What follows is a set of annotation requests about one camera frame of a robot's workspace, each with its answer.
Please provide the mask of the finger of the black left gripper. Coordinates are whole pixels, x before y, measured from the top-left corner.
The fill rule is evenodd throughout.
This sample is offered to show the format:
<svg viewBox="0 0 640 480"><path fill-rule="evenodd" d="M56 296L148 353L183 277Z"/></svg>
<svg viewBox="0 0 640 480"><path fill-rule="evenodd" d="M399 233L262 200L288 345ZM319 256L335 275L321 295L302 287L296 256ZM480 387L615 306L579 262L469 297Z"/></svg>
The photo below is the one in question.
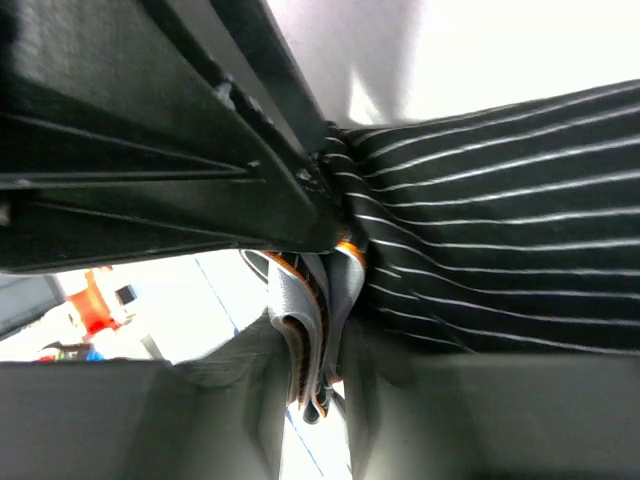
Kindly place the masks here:
<svg viewBox="0 0 640 480"><path fill-rule="evenodd" d="M1 269L329 251L328 131L263 1L5 1Z"/></svg>

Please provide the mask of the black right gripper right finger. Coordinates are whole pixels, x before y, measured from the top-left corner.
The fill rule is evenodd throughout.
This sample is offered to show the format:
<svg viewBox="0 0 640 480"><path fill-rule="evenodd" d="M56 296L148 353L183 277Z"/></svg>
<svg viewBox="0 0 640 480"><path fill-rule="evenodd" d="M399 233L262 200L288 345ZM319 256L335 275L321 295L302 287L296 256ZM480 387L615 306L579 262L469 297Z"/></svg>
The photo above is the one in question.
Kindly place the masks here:
<svg viewBox="0 0 640 480"><path fill-rule="evenodd" d="M356 479L473 479L480 446L447 357L353 320L340 367Z"/></svg>

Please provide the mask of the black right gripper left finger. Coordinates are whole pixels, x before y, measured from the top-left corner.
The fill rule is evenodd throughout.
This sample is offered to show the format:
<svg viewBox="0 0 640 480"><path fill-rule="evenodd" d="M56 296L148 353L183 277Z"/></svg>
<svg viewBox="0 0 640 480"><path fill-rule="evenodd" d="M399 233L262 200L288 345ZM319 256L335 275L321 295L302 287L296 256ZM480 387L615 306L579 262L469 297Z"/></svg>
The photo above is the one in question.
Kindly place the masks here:
<svg viewBox="0 0 640 480"><path fill-rule="evenodd" d="M291 366L268 313L175 369L195 388L178 477L277 479Z"/></svg>

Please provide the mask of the black striped underwear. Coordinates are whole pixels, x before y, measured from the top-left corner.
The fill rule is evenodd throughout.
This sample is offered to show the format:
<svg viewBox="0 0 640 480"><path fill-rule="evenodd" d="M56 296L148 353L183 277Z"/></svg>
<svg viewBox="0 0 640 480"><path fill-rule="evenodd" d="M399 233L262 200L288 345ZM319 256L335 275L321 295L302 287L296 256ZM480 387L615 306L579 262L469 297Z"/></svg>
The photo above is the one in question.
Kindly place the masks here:
<svg viewBox="0 0 640 480"><path fill-rule="evenodd" d="M307 423L354 317L435 353L638 353L637 81L327 141L333 249L241 253Z"/></svg>

